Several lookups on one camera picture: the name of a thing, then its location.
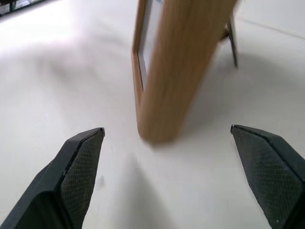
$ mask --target black object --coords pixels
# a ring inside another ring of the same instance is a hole
[[[23,6],[21,7],[17,4],[17,2],[19,1],[21,0],[0,0],[0,8],[9,4],[9,11],[3,12],[2,14],[0,14],[0,17],[9,15],[11,13],[19,12],[20,10],[28,9],[28,7],[38,6],[39,4],[50,0],[24,0],[22,1],[22,3],[24,4],[25,2],[28,2],[28,4],[22,4]]]
[[[305,229],[305,161],[280,136],[233,125],[251,190],[273,229]]]
[[[230,39],[233,59],[234,59],[234,65],[236,68],[238,68],[238,56],[237,56],[236,37],[235,37],[235,27],[234,27],[233,16],[231,16],[229,22],[226,23],[224,32],[222,33],[220,41],[224,41],[226,39]]]
[[[80,133],[33,179],[0,229],[81,229],[93,193],[104,129]]]

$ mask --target picture frame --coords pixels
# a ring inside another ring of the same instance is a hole
[[[139,135],[158,144],[179,135],[237,0],[163,0],[143,83],[139,51],[149,1],[159,0],[139,0],[132,70]]]

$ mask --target glass pane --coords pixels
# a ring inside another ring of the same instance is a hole
[[[146,0],[139,47],[139,62],[143,89],[146,86],[153,45],[157,34],[162,0]]]

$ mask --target white table surface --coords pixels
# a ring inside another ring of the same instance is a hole
[[[102,126],[84,229],[269,229],[230,125],[305,156],[305,41],[238,20],[240,68],[222,44],[180,138],[152,147],[136,128],[136,5],[61,0],[0,23],[0,223],[67,138]]]

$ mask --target textured gripper pad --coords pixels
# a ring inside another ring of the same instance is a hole
[[[62,184],[61,196],[73,228],[81,229],[93,193],[102,132],[85,140]]]
[[[270,226],[295,229],[292,218],[304,199],[302,180],[264,138],[238,128],[233,135],[249,186]]]

